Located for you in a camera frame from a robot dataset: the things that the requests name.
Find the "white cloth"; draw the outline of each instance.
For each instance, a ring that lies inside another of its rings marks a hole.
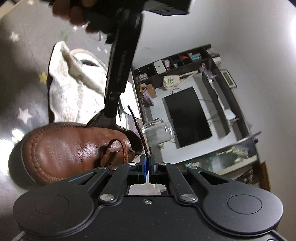
[[[98,67],[82,64],[76,58],[79,54],[90,57]],[[86,50],[70,51],[65,42],[58,42],[50,59],[49,73],[53,77],[49,107],[55,122],[86,124],[104,108],[107,69],[92,53]],[[118,116],[116,123],[125,127]]]

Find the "shoe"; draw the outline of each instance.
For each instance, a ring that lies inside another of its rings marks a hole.
[[[99,166],[110,169],[133,161],[135,151],[120,131],[73,122],[52,123],[30,132],[22,161],[39,185],[56,182]]]

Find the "human hand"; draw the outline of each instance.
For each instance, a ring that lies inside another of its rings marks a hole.
[[[70,0],[55,0],[52,5],[52,13],[54,16],[70,21],[71,24],[81,26],[87,23],[84,19],[83,7],[88,8],[94,6],[99,0],[82,0],[82,7],[70,7]],[[86,27],[86,32],[97,33],[100,31],[98,27],[94,28],[91,24]]]

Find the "black screen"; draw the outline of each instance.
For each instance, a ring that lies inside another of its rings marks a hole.
[[[179,146],[212,136],[207,118],[193,87],[165,97]]]

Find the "gray tablecloth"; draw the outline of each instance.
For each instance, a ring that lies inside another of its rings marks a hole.
[[[54,18],[47,4],[34,0],[21,1],[0,20],[1,241],[18,234],[12,207],[30,188],[19,171],[19,140],[49,122],[44,77],[53,46],[64,40],[71,50],[84,48],[107,64],[110,45],[98,39],[98,34]]]

